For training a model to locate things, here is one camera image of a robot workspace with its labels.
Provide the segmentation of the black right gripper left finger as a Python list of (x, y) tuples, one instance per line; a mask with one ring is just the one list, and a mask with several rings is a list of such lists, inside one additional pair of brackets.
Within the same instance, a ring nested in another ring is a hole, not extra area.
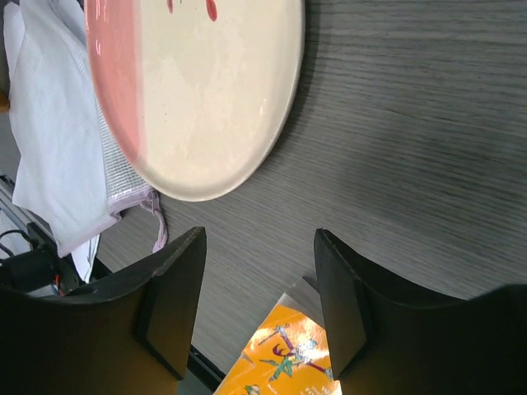
[(176, 393), (205, 262), (206, 232), (194, 227), (64, 296), (2, 288), (2, 393)]

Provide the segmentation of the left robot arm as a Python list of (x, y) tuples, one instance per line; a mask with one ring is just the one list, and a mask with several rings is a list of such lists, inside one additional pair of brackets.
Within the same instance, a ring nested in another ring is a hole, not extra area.
[[(15, 253), (4, 243), (8, 236), (18, 236), (29, 250)], [(65, 295), (81, 284), (72, 258), (60, 258), (55, 242), (36, 223), (1, 233), (1, 286), (26, 293), (53, 286), (56, 295)]]

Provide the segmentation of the orange paperback book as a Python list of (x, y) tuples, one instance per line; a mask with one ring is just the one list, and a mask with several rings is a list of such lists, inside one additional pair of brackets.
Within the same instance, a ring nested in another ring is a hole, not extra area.
[(259, 325), (216, 394), (340, 395), (315, 279), (286, 290)]

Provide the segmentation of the pink and cream plate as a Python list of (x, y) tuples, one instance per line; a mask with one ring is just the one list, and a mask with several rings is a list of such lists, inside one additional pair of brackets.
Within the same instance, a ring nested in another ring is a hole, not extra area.
[(305, 44), (302, 1), (87, 1), (100, 109), (134, 169), (186, 202), (242, 185), (277, 142)]

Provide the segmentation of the clear zip pouch purple trim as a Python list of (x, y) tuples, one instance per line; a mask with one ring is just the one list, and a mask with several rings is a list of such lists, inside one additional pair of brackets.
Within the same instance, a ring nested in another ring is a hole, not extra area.
[(128, 163), (100, 110), (76, 1), (9, 2), (3, 37), (20, 152), (14, 203), (43, 219), (59, 257), (89, 281), (100, 235), (124, 210), (163, 218), (159, 195)]

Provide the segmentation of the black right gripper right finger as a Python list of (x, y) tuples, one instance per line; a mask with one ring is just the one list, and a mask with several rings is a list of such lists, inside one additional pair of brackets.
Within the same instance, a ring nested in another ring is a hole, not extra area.
[(402, 278), (324, 229), (315, 232), (314, 255), (343, 393), (525, 393), (525, 286), (458, 299)]

